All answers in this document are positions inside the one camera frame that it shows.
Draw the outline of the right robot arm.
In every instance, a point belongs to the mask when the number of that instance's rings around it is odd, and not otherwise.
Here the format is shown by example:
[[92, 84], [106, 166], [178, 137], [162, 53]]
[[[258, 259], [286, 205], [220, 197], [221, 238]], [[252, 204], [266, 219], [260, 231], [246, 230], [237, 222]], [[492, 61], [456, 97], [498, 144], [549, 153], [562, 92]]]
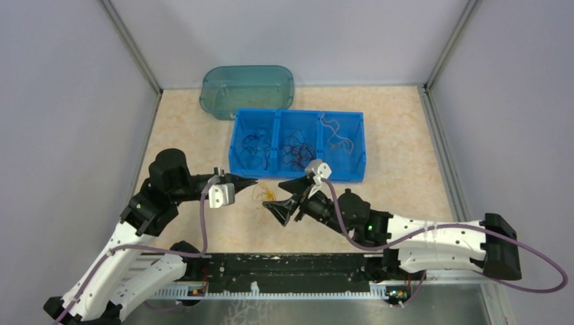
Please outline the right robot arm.
[[351, 238], [364, 251], [382, 251], [381, 270], [390, 279], [425, 270], [469, 270], [496, 280], [522, 278], [515, 229], [499, 214], [480, 221], [446, 223], [377, 211], [347, 188], [328, 198], [308, 177], [283, 181], [286, 200], [263, 202], [282, 225], [304, 216]]

